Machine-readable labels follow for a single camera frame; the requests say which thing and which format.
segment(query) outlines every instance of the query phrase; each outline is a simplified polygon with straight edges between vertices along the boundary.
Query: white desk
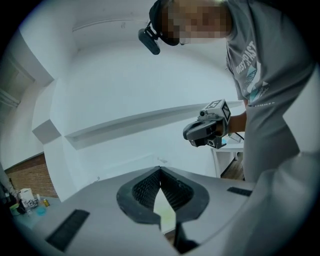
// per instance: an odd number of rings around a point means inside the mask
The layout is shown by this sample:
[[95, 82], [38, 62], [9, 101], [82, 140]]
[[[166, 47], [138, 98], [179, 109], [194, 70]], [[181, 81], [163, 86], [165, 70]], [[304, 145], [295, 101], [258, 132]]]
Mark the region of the white desk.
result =
[[217, 178], [220, 178], [221, 173], [224, 171], [224, 169], [221, 170], [217, 153], [219, 153], [219, 152], [233, 153], [234, 159], [238, 160], [237, 153], [244, 151], [244, 143], [243, 142], [238, 143], [237, 141], [235, 141], [229, 137], [224, 137], [224, 139], [226, 140], [226, 145], [223, 146], [222, 148], [216, 149], [216, 148], [211, 147], [211, 152], [212, 152], [213, 159], [214, 159], [215, 174], [216, 174]]

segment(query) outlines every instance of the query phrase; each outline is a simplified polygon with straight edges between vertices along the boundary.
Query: black cable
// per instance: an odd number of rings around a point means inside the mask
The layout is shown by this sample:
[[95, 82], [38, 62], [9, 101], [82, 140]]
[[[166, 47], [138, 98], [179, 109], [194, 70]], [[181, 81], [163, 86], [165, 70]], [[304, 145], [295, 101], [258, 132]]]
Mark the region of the black cable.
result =
[[241, 139], [245, 140], [244, 137], [242, 137], [239, 133], [235, 132], [236, 135], [238, 135]]

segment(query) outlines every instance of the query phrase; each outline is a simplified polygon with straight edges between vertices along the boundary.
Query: person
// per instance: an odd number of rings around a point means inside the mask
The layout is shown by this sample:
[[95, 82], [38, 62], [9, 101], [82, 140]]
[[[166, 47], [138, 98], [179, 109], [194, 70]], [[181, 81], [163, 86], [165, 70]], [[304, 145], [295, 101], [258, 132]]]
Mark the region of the person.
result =
[[226, 38], [226, 65], [245, 105], [243, 114], [230, 118], [226, 132], [245, 132], [246, 181], [256, 182], [263, 171], [299, 153], [283, 114], [304, 88], [315, 61], [286, 14], [263, 1], [158, 0], [149, 17], [171, 46]]
[[6, 193], [11, 194], [15, 197], [16, 203], [19, 202], [18, 193], [12, 186], [7, 174], [5, 173], [1, 163], [0, 163], [0, 199], [2, 204], [8, 203]]

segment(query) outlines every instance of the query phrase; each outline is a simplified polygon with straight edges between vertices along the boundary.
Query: brick wall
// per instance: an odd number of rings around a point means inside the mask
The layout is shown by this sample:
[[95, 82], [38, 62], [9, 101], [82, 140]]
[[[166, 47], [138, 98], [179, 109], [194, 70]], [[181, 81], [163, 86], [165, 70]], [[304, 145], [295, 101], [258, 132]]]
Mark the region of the brick wall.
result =
[[5, 170], [5, 173], [12, 180], [16, 190], [31, 189], [34, 195], [58, 197], [49, 176], [44, 154], [19, 163]]

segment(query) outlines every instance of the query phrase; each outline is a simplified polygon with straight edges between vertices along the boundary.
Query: wooden floor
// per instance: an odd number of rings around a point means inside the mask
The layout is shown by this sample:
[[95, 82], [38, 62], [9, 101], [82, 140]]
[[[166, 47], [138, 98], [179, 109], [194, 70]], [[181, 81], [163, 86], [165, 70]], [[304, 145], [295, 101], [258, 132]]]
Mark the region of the wooden floor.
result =
[[[232, 179], [232, 180], [244, 180], [244, 169], [242, 166], [243, 153], [238, 153], [238, 160], [233, 160], [232, 163], [226, 168], [222, 173], [222, 179]], [[170, 231], [166, 233], [165, 238], [169, 241], [170, 244], [174, 244], [175, 241], [175, 231]]]

